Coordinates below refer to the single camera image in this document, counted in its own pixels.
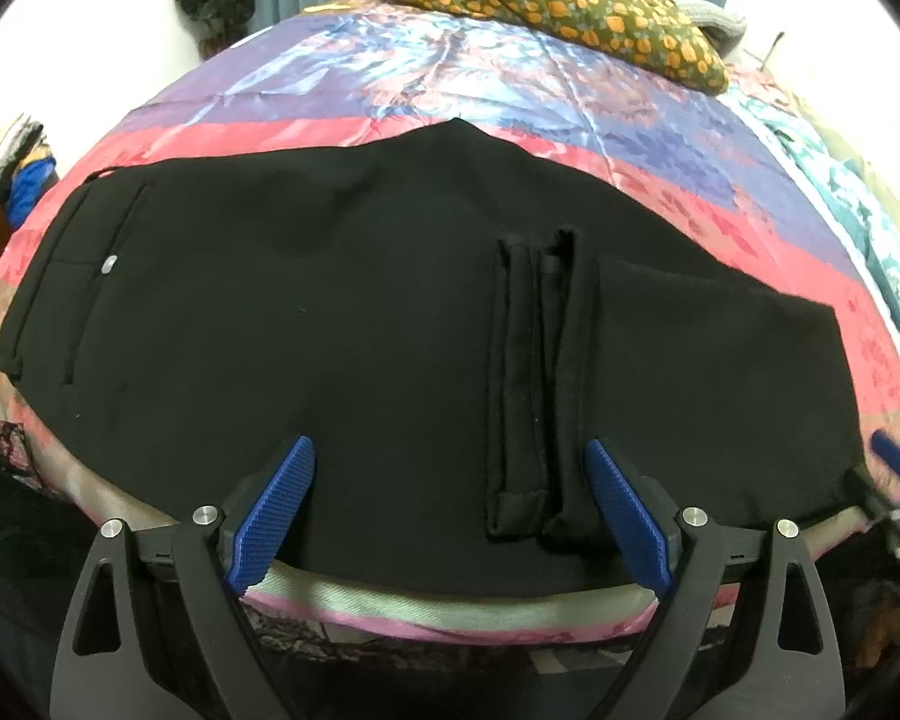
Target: blue textured pad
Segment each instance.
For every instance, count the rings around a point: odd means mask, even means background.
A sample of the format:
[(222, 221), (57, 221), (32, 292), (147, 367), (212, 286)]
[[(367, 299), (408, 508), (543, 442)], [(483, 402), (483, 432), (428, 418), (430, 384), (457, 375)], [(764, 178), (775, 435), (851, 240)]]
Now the blue textured pad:
[(893, 473), (900, 477), (900, 446), (890, 436), (882, 430), (874, 431), (874, 435), (871, 436), (871, 449), (893, 469)]
[(266, 575), (314, 480), (314, 445), (301, 436), (277, 469), (233, 539), (226, 581), (238, 596)]
[(589, 442), (583, 459), (594, 500), (631, 576), (636, 584), (648, 587), (656, 597), (662, 598), (674, 581), (663, 533), (600, 442)]

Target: green pillow with orange flowers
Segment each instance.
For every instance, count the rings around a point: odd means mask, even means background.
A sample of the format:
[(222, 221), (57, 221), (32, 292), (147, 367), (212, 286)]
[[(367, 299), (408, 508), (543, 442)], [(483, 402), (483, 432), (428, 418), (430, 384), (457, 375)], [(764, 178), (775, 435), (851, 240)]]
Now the green pillow with orange flowers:
[(400, 0), (427, 10), (530, 25), (708, 95), (727, 90), (710, 42), (672, 0)]

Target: metal screw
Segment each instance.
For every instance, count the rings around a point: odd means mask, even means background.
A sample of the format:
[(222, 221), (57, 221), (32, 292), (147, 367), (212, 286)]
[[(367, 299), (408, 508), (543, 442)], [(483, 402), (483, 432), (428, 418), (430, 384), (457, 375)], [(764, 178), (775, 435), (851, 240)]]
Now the metal screw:
[(100, 535), (104, 538), (114, 538), (114, 536), (119, 536), (123, 529), (124, 524), (119, 519), (108, 519), (101, 525)]
[(800, 528), (797, 528), (797, 523), (793, 522), (791, 519), (781, 519), (780, 522), (776, 524), (776, 529), (780, 531), (780, 536), (783, 536), (783, 538), (796, 538), (800, 533)]
[(683, 521), (687, 525), (692, 525), (695, 528), (703, 527), (709, 519), (706, 512), (703, 509), (698, 509), (696, 506), (688, 506), (683, 510), (682, 514)]
[(194, 522), (196, 522), (197, 525), (212, 525), (216, 521), (216, 506), (202, 506), (194, 512)]

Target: folded black pants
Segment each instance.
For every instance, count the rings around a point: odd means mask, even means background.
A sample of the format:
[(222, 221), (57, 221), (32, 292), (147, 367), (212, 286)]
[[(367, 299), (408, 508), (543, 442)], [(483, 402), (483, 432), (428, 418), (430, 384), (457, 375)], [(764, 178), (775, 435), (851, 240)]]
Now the folded black pants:
[(596, 436), (738, 526), (829, 514), (863, 454), (831, 309), (460, 121), (89, 180), (0, 370), (90, 469), (181, 519), (308, 435), (279, 557), (405, 590), (629, 581), (583, 475)]

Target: bed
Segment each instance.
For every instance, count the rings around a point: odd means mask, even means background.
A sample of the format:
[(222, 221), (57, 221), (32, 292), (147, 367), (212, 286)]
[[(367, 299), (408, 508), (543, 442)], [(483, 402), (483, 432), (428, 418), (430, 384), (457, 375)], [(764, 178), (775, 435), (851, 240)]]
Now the bed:
[[(869, 437), (883, 428), (900, 442), (900, 334), (847, 235), (759, 122), (720, 98), (586, 47), (389, 0), (308, 8), (127, 114), (11, 239), (0, 259), (0, 324), (56, 211), (95, 170), (170, 157), (353, 146), (454, 117), (590, 172), (723, 262), (832, 306), (861, 432)], [(169, 521), (79, 464), (2, 375), (0, 420), (25, 426), (42, 479), (94, 522), (122, 517), (139, 529)], [(877, 485), (900, 500), (900, 480), (876, 457), (866, 461)], [(806, 534), (820, 555), (864, 526), (860, 512), (848, 509)], [(722, 600), (730, 602), (733, 592), (729, 587)], [(574, 595), (492, 602), (412, 597), (274, 565), (247, 600), (269, 619), (493, 645), (632, 635), (655, 608), (653, 594), (637, 586)]]

